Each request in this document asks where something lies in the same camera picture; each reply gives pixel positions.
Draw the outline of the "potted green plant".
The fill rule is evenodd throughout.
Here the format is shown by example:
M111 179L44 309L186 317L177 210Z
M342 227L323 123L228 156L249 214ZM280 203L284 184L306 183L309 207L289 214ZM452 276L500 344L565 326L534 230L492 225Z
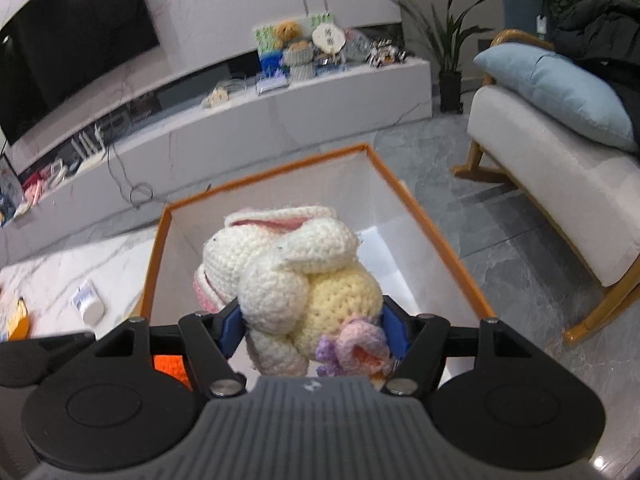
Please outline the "potted green plant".
M462 114L462 47L469 38L492 32L491 27L465 26L464 22L472 10L489 0L476 0L458 14L452 12L454 0L447 0L442 15L431 4L431 16L413 0L388 1L397 6L416 29L418 38L411 42L427 50L438 65L440 111Z

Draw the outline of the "black television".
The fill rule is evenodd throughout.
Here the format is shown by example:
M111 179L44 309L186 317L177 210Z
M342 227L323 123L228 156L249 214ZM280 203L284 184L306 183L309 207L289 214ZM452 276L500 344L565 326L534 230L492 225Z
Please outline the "black television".
M1 130L9 144L75 93L155 48L145 0L29 0L1 29Z

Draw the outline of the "green illustrated card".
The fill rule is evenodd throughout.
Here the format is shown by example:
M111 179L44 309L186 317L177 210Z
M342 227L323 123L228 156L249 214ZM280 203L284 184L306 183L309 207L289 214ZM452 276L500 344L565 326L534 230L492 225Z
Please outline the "green illustrated card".
M292 42L309 38L322 23L333 23L331 12L310 14L304 18L290 18L277 23L257 26L253 29L259 56L284 50Z

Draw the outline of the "orange storage box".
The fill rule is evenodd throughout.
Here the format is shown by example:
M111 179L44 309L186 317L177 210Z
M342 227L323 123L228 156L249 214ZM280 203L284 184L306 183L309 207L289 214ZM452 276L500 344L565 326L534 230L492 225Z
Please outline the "orange storage box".
M235 364L262 375L383 376L383 300L472 326L491 307L369 145L178 200L160 217L138 307L155 325L240 305Z

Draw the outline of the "white power strip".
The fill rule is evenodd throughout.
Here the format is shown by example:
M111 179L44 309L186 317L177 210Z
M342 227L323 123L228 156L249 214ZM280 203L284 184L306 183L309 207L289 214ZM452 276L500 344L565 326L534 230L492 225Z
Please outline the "white power strip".
M201 102L203 108L214 108L229 101L229 92L224 87L216 87Z

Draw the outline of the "light blue pillow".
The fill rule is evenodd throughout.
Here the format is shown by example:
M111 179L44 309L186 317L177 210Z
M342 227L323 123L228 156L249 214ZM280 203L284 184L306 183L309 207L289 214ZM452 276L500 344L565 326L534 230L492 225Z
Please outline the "light blue pillow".
M584 138L639 151L631 116L605 81L552 51L507 42L480 52L474 64L525 101Z

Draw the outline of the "crocheted white bunny toy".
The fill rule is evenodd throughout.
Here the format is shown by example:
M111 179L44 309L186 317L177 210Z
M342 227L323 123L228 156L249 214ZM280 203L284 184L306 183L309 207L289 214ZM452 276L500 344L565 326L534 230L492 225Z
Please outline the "crocheted white bunny toy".
M204 243L194 290L210 312L238 302L260 374L383 374L383 294L359 246L330 207L238 210Z

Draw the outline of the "white lotion tube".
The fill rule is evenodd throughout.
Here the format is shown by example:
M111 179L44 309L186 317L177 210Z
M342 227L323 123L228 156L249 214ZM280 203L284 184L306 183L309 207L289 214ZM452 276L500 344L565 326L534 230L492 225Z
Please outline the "white lotion tube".
M99 324L106 310L91 280L85 280L76 288L70 297L70 305L79 313L82 322L91 327Z

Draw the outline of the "teddy bear in basket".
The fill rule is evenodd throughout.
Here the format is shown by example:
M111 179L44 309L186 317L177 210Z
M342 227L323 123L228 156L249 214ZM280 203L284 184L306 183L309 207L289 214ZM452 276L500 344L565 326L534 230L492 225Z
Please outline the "teddy bear in basket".
M314 46L307 38L292 42L281 52L290 81L305 81L316 76Z

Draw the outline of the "round white paper fan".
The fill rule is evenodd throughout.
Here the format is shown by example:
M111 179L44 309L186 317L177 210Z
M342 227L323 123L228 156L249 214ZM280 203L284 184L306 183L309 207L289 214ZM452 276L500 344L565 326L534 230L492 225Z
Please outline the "round white paper fan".
M333 23L321 23L311 33L314 45L323 53L336 55L346 44L345 33Z

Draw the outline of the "black jacket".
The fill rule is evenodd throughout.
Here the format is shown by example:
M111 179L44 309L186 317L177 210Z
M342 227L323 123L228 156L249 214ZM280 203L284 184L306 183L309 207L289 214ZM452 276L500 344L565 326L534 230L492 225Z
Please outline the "black jacket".
M560 55L606 82L639 136L639 6L629 0L584 0L552 32Z

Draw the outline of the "white marble tv console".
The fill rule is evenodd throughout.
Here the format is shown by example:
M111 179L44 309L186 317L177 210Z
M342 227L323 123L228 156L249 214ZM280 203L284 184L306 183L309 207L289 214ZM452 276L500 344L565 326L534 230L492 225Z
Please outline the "white marble tv console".
M420 58L360 65L262 96L247 89L214 108L195 105L118 142L8 222L1 261L28 258L130 209L127 181L149 185L154 198L176 195L267 158L431 114L431 66Z

